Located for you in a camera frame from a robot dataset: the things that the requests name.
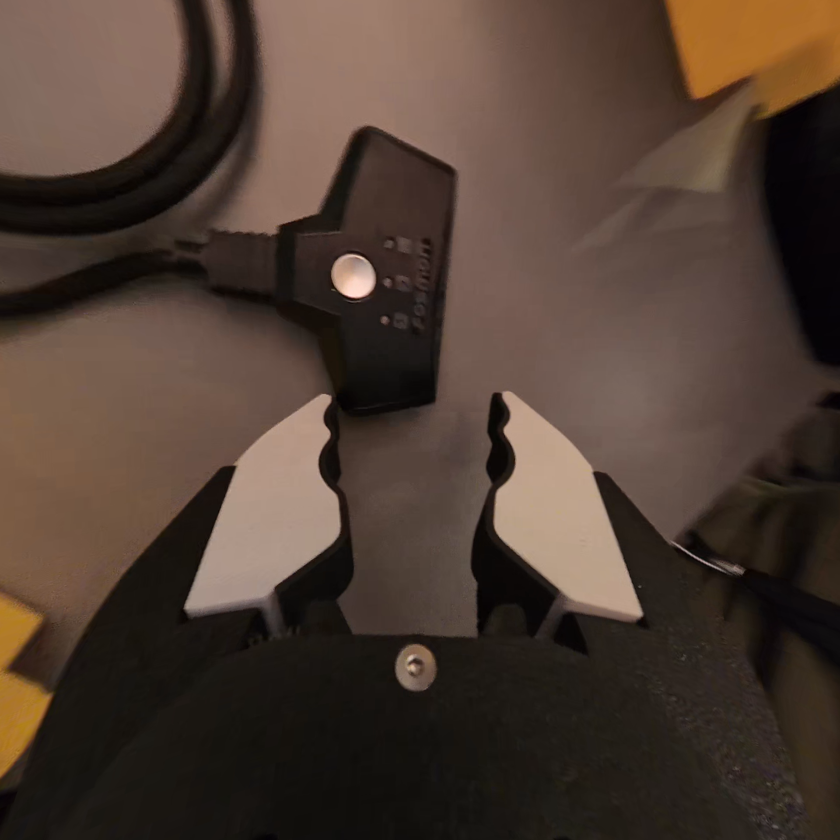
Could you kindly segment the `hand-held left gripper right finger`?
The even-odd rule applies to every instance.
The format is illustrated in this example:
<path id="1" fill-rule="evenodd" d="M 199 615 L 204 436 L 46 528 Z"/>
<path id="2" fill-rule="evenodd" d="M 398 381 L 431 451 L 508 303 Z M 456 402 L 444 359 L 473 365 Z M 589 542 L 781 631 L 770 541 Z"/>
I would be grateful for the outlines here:
<path id="1" fill-rule="evenodd" d="M 478 633 L 508 606 L 525 634 L 556 634 L 568 614 L 642 622 L 587 458 L 513 392 L 491 396 L 487 434 L 490 487 L 474 536 Z"/>

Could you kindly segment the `yellow plastic bin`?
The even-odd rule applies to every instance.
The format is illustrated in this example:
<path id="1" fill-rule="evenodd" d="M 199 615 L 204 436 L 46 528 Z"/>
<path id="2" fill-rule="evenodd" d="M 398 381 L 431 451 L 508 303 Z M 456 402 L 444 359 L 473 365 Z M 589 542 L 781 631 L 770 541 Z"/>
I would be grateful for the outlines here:
<path id="1" fill-rule="evenodd" d="M 767 119 L 838 83 L 838 1 L 666 1 L 665 8 L 693 99 L 749 81 Z"/>
<path id="2" fill-rule="evenodd" d="M 36 610 L 1 593 L 1 777 L 24 756 L 51 701 L 45 687 L 13 669 L 44 621 Z"/>

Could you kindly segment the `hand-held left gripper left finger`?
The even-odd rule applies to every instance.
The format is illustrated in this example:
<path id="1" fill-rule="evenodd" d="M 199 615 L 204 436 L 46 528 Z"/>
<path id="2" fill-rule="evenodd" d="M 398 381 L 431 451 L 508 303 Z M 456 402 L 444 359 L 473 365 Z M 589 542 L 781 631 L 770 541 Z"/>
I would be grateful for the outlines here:
<path id="1" fill-rule="evenodd" d="M 339 486 L 338 407 L 321 394 L 239 457 L 184 603 L 190 618 L 259 610 L 271 632 L 336 601 L 354 573 Z"/>

